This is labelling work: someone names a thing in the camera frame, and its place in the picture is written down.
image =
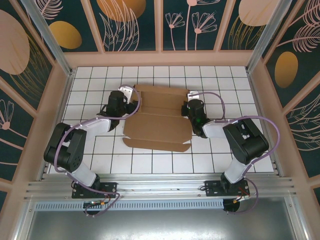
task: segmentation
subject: flat cardboard sheet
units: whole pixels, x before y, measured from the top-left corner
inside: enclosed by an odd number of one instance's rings
[[[192,126],[181,116],[181,106],[189,90],[151,85],[135,85],[135,89],[143,104],[125,121],[124,144],[131,148],[187,151],[191,144],[185,142],[192,138]]]

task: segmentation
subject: cardboard box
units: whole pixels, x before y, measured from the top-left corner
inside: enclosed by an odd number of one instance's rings
[[[192,126],[181,116],[188,89],[135,85],[142,104],[139,111],[125,120],[123,142],[131,148],[185,152],[192,138]]]

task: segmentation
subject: robotic arm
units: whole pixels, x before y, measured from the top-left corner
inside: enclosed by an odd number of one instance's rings
[[[201,138],[226,138],[234,155],[230,166],[221,175],[220,184],[225,193],[240,182],[253,159],[269,149],[269,143],[251,119],[212,120],[207,118],[204,103],[197,91],[190,91],[181,114],[188,117],[193,132]]]
[[[131,103],[132,93],[133,89],[127,86],[112,91],[108,98],[108,104],[104,105],[97,115],[118,118],[132,113],[138,105],[137,101]],[[86,139],[112,131],[119,122],[119,120],[97,118],[91,123],[82,124],[79,128],[75,128],[64,140],[65,145],[62,145],[59,151],[57,166],[69,172],[85,186],[100,191],[100,177],[83,163]],[[46,162],[54,164],[57,147],[63,135],[70,128],[70,125],[62,122],[56,125],[44,152],[43,158]]]

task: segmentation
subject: white tiled floor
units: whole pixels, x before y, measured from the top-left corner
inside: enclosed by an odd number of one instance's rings
[[[93,118],[108,103],[111,91],[121,84],[150,84],[214,92],[225,102],[225,117],[257,115],[246,70],[242,66],[140,66],[79,67],[66,106],[63,122],[76,124]],[[206,94],[201,99],[209,118],[221,118],[220,100]],[[259,120],[253,120],[262,131]],[[184,153],[127,147],[122,138],[125,121],[115,130],[85,143],[84,162],[98,174],[222,173],[232,160],[226,139],[193,136]],[[273,172],[269,157],[249,172]],[[50,166],[49,173],[56,173]]]

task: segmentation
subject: mounting plate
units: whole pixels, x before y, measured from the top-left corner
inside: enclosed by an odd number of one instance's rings
[[[117,183],[116,182],[101,182],[101,191],[104,192],[116,192],[117,191]],[[115,194],[110,194],[110,198],[114,199],[116,197]],[[93,191],[89,191],[83,188],[81,185],[74,183],[72,189],[73,199],[104,199],[105,195],[100,193],[95,193]]]
[[[238,181],[235,184],[232,184],[228,193],[225,193],[219,180],[205,181],[204,186],[206,189],[205,194],[207,197],[241,196],[242,191],[240,190],[240,188],[248,195],[250,195],[248,182],[244,179]]]

